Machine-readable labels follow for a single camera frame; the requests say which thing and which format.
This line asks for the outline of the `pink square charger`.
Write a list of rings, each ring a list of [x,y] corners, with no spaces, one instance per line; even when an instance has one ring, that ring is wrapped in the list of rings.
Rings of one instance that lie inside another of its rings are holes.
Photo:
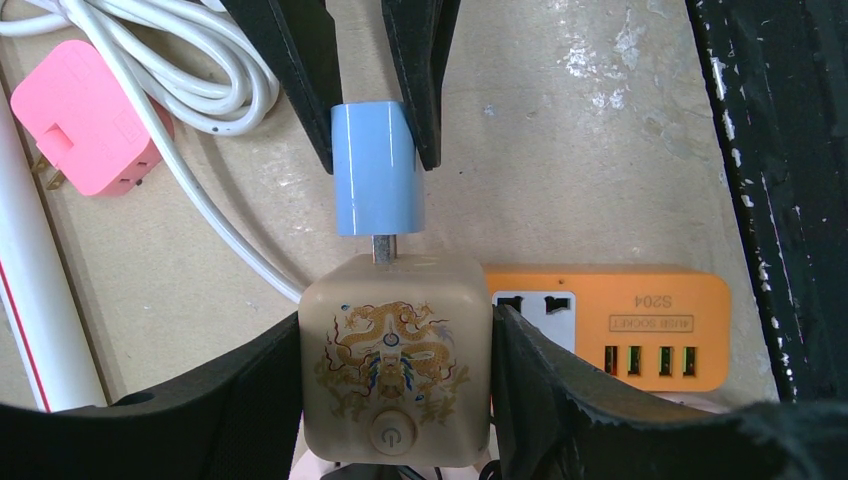
[[[55,47],[10,104],[36,148],[85,196],[123,195],[162,161],[105,60],[85,41]]]

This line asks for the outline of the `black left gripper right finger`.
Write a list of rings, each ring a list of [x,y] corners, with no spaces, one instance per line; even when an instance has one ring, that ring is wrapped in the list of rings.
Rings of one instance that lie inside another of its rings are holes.
[[[506,479],[843,479],[843,402],[715,414],[631,387],[493,310],[492,400]]]

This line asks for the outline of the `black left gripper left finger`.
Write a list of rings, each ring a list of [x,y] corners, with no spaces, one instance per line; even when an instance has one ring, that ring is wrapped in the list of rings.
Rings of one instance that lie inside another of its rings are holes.
[[[4,479],[286,479],[302,411],[298,318],[108,407],[1,408]]]

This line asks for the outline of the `orange power strip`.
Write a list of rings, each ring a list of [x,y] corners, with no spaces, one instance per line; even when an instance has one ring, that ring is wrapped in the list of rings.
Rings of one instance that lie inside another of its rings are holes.
[[[44,1],[41,15],[5,21],[5,36],[33,36],[97,19],[132,70],[167,134],[175,121],[213,135],[251,131],[285,94],[222,1]],[[671,266],[488,265],[492,301],[509,305],[550,340],[649,392],[707,392],[727,377],[731,294],[723,280]]]

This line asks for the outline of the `black charger adapter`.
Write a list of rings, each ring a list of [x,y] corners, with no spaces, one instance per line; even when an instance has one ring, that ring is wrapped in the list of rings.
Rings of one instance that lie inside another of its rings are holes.
[[[337,465],[331,472],[323,474],[321,479],[424,480],[425,476],[410,466],[350,464],[347,466]],[[502,479],[500,461],[489,461],[480,472],[472,474],[472,479]]]

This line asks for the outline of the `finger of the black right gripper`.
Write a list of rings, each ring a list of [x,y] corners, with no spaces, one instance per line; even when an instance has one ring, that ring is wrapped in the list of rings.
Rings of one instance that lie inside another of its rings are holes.
[[[442,87],[460,0],[383,0],[406,119],[423,168],[441,165]]]
[[[343,102],[335,23],[320,0],[223,0],[278,79],[324,170],[333,172],[331,109]]]

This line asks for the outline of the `beige cube socket adapter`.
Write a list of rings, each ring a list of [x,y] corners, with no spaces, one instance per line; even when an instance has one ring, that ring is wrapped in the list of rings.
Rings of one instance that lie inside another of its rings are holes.
[[[342,463],[476,463],[490,441],[491,298],[482,266],[455,254],[358,255],[309,286],[308,448]]]

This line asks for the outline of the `blue square charger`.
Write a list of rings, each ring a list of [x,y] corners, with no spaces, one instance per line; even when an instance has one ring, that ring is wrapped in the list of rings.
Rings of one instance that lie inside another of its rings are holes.
[[[331,109],[337,232],[369,237],[373,261],[397,258],[397,237],[425,224],[424,169],[403,105],[345,103]]]

